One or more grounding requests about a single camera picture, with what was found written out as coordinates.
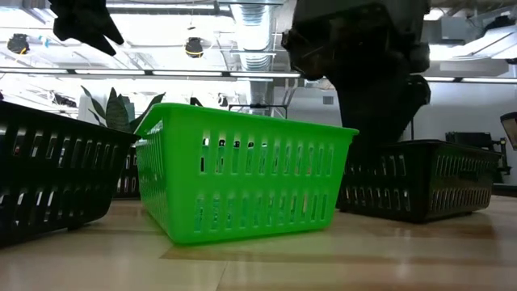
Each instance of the ceiling light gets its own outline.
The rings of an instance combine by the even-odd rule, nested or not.
[[[153,3],[107,3],[106,8],[113,9],[190,9],[190,10],[200,10],[200,9],[214,9],[213,5],[189,5],[189,4],[174,4],[171,2],[170,4],[153,4]],[[220,10],[229,11],[228,6],[220,6]]]
[[[211,71],[160,71],[154,70],[156,76],[179,76],[179,77],[221,77],[222,72]]]
[[[451,77],[424,77],[428,82],[452,82],[454,78]]]
[[[77,74],[143,75],[143,70],[75,70]]]
[[[456,46],[449,44],[430,44],[429,58],[431,61],[447,61],[457,55]]]
[[[517,84],[517,78],[463,78],[462,82],[489,84]]]
[[[0,73],[13,74],[67,74],[63,69],[22,69],[22,68],[0,68]]]
[[[232,77],[240,78],[299,78],[298,73],[230,72]]]

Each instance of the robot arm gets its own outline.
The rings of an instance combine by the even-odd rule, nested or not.
[[[396,142],[431,91],[421,43],[428,0],[298,0],[282,45],[308,80],[327,77],[359,152]]]

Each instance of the white wall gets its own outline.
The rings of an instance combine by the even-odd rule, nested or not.
[[[517,87],[514,85],[483,85],[432,83],[431,104],[422,108],[414,119],[415,139],[445,139],[445,133],[487,132],[494,140],[506,137],[500,116],[517,112]],[[276,88],[275,101],[281,103],[283,88]],[[322,96],[335,92],[301,88],[289,107],[289,119],[341,125],[337,97],[334,105],[323,105]],[[404,139],[410,139],[406,130]],[[506,145],[508,163],[515,169],[507,183],[517,184],[517,152]]]

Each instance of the ventilation duct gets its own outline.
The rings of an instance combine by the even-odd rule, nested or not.
[[[237,43],[239,49],[246,51],[265,51],[271,47],[272,6],[232,5],[233,17],[237,22]],[[272,56],[262,53],[241,55],[242,69],[245,71],[271,70]],[[250,81],[250,103],[273,104],[273,82]],[[270,115],[271,109],[251,110],[252,114]]]

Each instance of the plant leaf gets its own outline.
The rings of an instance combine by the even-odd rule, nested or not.
[[[99,125],[102,126],[102,127],[106,127],[106,125],[104,125],[102,122],[100,122],[100,119],[99,117],[97,116],[97,114],[95,114],[95,112],[92,112],[90,109],[88,109],[89,112],[91,112],[91,114],[94,115],[94,118],[97,120],[97,122],[99,122]]]
[[[125,133],[129,133],[131,131],[126,107],[124,106],[124,103],[116,97],[116,92],[113,88],[111,89],[110,99],[107,101],[106,124],[110,129]]]
[[[84,94],[90,97],[91,103],[94,105],[94,109],[97,112],[97,115],[101,116],[103,119],[106,119],[106,113],[104,113],[104,108],[99,103],[99,101],[97,101],[85,87],[81,86],[81,88],[84,90]]]
[[[134,133],[138,129],[138,125],[140,125],[140,123],[144,120],[144,117],[147,115],[147,113],[149,112],[151,107],[154,104],[160,103],[163,100],[164,96],[165,96],[165,93],[154,96],[154,98],[151,100],[151,103],[149,103],[149,106],[147,107],[147,109],[145,109],[144,113],[142,113],[140,116],[138,116],[138,118],[136,118],[135,120],[133,120],[129,123],[129,125],[131,126],[132,133]]]
[[[86,94],[86,96],[91,98],[91,93],[88,91],[88,89],[86,89],[84,86],[81,86],[81,88],[84,91],[84,94]]]

